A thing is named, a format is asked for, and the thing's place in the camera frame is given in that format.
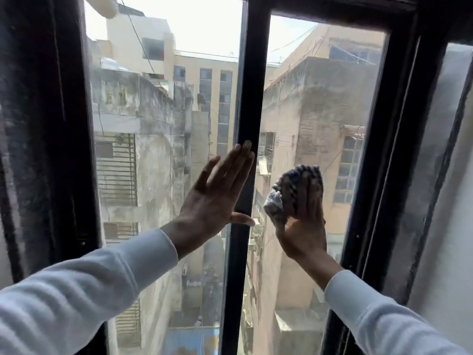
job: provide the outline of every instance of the sleeve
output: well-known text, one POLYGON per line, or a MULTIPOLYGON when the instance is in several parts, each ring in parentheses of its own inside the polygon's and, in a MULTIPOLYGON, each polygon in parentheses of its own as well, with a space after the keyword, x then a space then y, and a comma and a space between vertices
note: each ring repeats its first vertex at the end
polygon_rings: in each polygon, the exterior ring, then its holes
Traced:
POLYGON ((0 291, 0 354, 75 354, 177 264, 161 230, 57 263, 0 291))
POLYGON ((367 355, 467 355, 412 310, 388 298, 351 271, 330 280, 325 299, 367 355))

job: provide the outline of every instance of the hand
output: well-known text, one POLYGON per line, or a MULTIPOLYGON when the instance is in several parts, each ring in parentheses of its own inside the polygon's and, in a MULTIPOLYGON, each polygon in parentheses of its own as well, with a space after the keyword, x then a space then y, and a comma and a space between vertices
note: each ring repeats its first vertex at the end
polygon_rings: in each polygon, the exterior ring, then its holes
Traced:
POLYGON ((234 213, 240 192, 254 160, 251 142, 237 144, 223 162, 220 156, 209 160, 187 194, 179 216, 161 230, 173 242, 179 259, 202 246, 228 223, 250 226, 248 215, 234 213))
POLYGON ((290 197, 289 178, 282 181, 284 219, 273 219, 276 237, 288 257, 294 259, 325 289, 332 277, 343 268, 327 254, 325 220, 322 209, 322 188, 304 173, 299 182, 297 207, 290 197))

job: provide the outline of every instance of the patterned cloth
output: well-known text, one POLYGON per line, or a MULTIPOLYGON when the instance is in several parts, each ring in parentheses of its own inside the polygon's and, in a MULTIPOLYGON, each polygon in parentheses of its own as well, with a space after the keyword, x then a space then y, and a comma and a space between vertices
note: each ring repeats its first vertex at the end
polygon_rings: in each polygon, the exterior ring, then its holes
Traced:
POLYGON ((320 173, 319 166, 297 166, 292 168, 290 171, 284 173, 281 178, 276 182, 275 185, 271 187, 269 191, 269 195, 266 198, 266 202, 264 202, 263 208, 266 214, 273 220, 275 218, 286 218, 284 214, 284 209, 282 207, 282 198, 281 198, 281 188, 282 188, 282 180, 287 176, 289 177, 289 188, 291 191, 291 199, 292 204, 294 206, 294 210, 297 211, 297 198, 298 198, 298 187, 299 181, 302 178, 302 174, 304 172, 308 172, 308 180, 309 184, 312 179, 316 179, 319 185, 322 187, 323 191, 323 181, 322 181, 322 173, 320 173))

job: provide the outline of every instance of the person's left hand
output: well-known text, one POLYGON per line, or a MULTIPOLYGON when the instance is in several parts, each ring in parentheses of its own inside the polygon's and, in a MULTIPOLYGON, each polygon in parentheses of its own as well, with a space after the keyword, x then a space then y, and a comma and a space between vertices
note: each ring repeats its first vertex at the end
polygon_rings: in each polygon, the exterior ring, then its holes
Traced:
POLYGON ((246 141, 243 147, 235 145, 220 164, 220 156, 209 160, 187 194, 179 216, 161 228, 173 242, 179 259, 215 236, 225 224, 254 225, 250 216, 233 212, 253 164, 250 148, 251 142, 246 141))

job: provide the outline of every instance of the person's right hand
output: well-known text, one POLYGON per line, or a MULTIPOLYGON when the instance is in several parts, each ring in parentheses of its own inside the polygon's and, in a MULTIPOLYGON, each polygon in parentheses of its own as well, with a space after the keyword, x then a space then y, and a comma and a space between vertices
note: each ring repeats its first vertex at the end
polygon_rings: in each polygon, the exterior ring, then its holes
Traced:
POLYGON ((282 205, 286 219, 275 219, 276 237, 288 257, 295 261, 327 250, 325 220, 322 209, 322 188, 304 172, 299 182, 296 208, 290 197, 289 178, 282 180, 282 205))

